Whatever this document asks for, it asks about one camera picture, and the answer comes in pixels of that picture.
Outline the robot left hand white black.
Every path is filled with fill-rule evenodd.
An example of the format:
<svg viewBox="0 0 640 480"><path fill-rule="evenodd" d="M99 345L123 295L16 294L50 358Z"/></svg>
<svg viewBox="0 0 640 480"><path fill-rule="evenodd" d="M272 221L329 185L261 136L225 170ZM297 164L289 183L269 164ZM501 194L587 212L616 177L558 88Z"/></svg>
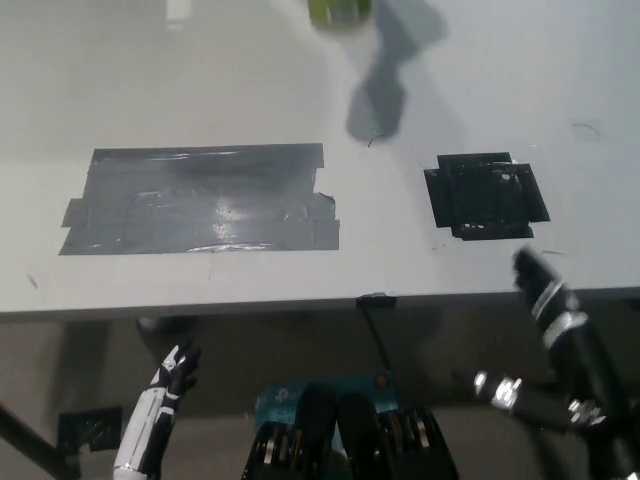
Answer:
<svg viewBox="0 0 640 480"><path fill-rule="evenodd" d="M176 413L197 383L201 351L190 341L175 345L140 394L112 469L114 479L159 479Z"/></svg>

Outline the robot right hand black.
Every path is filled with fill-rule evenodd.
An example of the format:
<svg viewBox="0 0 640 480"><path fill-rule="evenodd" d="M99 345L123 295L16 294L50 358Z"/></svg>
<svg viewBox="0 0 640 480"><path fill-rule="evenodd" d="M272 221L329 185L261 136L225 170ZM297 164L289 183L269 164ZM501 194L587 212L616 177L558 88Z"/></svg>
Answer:
<svg viewBox="0 0 640 480"><path fill-rule="evenodd" d="M529 247L522 247L513 255L513 271L515 286L531 310L540 299L562 287L557 273Z"/></svg>

